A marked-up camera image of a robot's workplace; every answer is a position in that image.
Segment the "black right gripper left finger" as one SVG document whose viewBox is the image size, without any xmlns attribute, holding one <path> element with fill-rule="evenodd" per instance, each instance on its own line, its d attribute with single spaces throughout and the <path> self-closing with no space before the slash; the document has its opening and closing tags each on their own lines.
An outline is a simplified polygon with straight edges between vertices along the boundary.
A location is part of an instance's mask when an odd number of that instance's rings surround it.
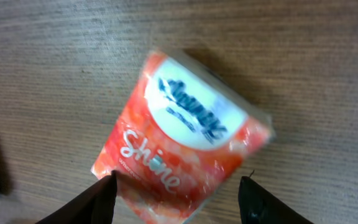
<svg viewBox="0 0 358 224">
<path fill-rule="evenodd" d="M 112 171 L 37 224 L 112 224 L 117 172 Z"/>
</svg>

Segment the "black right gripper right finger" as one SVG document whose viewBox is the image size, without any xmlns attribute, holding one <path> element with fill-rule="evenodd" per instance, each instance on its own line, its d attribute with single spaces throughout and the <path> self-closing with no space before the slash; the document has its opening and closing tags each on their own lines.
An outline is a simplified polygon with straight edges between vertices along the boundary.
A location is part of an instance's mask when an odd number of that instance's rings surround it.
<svg viewBox="0 0 358 224">
<path fill-rule="evenodd" d="M 313 224 L 248 176 L 238 191 L 242 224 Z"/>
</svg>

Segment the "red white small box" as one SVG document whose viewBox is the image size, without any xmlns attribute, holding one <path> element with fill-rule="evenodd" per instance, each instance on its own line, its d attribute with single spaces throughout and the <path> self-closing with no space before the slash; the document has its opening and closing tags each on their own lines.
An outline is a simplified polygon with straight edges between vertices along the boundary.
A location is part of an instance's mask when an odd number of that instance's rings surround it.
<svg viewBox="0 0 358 224">
<path fill-rule="evenodd" d="M 180 50 L 151 50 L 92 166 L 146 223 L 185 223 L 274 136 L 271 117 Z"/>
</svg>

